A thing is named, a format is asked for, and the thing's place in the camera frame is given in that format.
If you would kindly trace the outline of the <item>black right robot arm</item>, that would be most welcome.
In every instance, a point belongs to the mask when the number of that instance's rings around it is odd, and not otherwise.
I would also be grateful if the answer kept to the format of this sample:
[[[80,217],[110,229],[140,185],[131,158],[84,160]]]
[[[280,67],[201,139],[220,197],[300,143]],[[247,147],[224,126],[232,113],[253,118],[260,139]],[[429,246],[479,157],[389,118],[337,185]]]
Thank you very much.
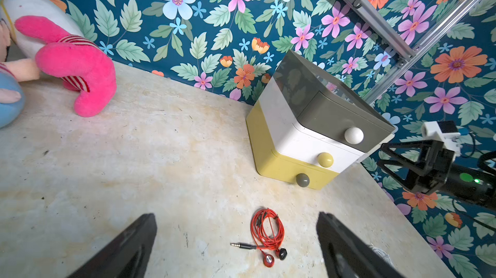
[[[442,141],[384,143],[380,151],[390,158],[377,165],[408,192],[430,195],[440,191],[495,210],[495,172],[455,164],[455,152]]]

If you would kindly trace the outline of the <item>red wired earphones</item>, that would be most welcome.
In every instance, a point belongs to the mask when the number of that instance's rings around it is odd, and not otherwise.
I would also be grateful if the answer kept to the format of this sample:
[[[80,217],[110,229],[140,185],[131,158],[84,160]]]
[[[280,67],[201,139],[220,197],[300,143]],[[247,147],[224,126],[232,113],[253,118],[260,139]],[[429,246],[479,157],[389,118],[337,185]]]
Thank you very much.
[[[283,261],[288,257],[288,251],[283,247],[284,224],[274,210],[270,208],[257,210],[251,218],[250,233],[254,244],[230,243],[230,246],[259,251],[262,254],[262,262],[267,268],[274,267],[276,258]]]

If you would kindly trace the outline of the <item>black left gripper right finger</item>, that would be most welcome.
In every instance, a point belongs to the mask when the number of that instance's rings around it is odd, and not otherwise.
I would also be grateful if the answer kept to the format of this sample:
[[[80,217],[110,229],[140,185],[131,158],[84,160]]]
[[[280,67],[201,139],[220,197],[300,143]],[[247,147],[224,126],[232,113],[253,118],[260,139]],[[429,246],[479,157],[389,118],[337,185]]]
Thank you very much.
[[[334,215],[320,212],[316,232],[328,277],[402,277]]]

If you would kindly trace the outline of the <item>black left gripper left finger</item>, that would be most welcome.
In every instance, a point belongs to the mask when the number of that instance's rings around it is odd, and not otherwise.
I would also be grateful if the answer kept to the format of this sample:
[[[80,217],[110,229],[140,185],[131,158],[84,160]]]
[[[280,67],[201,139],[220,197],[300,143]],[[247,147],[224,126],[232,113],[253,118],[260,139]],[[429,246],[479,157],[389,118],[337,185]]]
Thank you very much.
[[[153,213],[141,215],[71,277],[144,277],[157,234]]]

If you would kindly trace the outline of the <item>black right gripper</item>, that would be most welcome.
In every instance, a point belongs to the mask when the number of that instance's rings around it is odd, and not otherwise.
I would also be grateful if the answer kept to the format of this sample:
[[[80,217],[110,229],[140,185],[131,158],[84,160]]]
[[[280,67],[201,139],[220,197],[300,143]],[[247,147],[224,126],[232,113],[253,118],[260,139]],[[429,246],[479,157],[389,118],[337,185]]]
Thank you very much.
[[[412,193],[429,195],[447,180],[455,152],[436,140],[384,143],[378,167]]]

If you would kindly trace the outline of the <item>grey top drawer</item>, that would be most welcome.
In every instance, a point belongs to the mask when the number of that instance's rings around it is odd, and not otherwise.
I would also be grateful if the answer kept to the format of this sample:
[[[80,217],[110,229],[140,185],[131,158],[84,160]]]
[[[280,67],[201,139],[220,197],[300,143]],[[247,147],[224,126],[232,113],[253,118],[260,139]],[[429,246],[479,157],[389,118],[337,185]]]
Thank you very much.
[[[395,128],[374,109],[362,109],[339,97],[317,92],[297,115],[304,127],[362,152],[368,152],[390,136]],[[345,140],[345,132],[358,128],[364,138],[359,144]]]

